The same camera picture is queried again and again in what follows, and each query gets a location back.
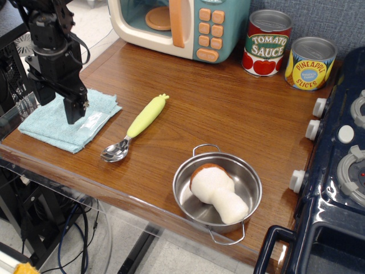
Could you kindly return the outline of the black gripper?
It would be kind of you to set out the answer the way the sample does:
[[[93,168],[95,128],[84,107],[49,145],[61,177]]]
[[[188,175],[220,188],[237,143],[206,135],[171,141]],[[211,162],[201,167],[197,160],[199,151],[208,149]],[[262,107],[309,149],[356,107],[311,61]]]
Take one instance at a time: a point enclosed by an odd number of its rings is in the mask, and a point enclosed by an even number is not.
[[[68,124],[74,124],[86,114],[89,106],[87,89],[79,78],[84,65],[80,47],[87,47],[75,34],[68,34],[57,47],[48,44],[41,47],[32,42],[34,55],[26,61],[30,68],[28,80],[41,106],[64,97],[64,109]]]

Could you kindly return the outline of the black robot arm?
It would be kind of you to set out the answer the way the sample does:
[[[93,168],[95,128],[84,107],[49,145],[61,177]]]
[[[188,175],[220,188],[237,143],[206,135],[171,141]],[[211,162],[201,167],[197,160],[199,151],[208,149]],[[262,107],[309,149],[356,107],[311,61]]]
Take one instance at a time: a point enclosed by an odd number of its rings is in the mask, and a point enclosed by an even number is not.
[[[11,1],[31,36],[34,55],[26,58],[28,79],[41,105],[63,97],[68,124],[86,114],[87,88],[80,79],[81,47],[86,44],[72,33],[75,22],[67,1]]]

